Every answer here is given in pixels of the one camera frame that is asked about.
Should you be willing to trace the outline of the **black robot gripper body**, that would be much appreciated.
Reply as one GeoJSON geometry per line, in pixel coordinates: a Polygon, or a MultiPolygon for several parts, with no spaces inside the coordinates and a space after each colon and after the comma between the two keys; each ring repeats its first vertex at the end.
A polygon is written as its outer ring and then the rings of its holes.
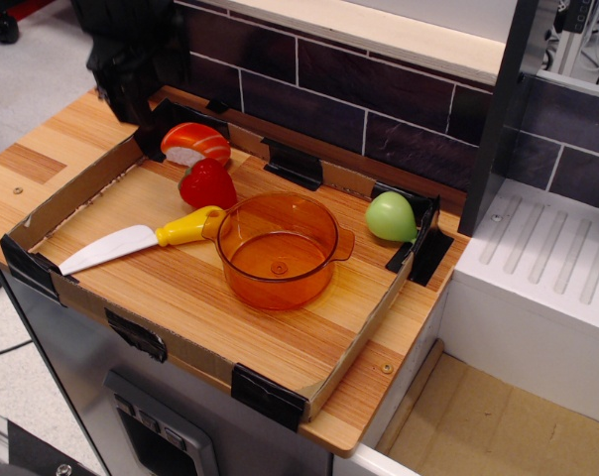
{"type": "Polygon", "coordinates": [[[184,18],[173,1],[73,1],[93,41],[87,68],[105,99],[146,99],[187,76],[184,18]]]}

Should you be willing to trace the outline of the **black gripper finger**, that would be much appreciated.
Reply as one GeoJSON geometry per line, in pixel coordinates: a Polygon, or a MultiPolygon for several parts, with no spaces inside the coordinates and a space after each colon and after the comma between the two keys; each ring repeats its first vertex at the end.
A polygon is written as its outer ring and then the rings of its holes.
{"type": "Polygon", "coordinates": [[[103,80],[98,92],[120,122],[150,127],[154,124],[148,99],[154,93],[154,83],[138,78],[103,80]]]}

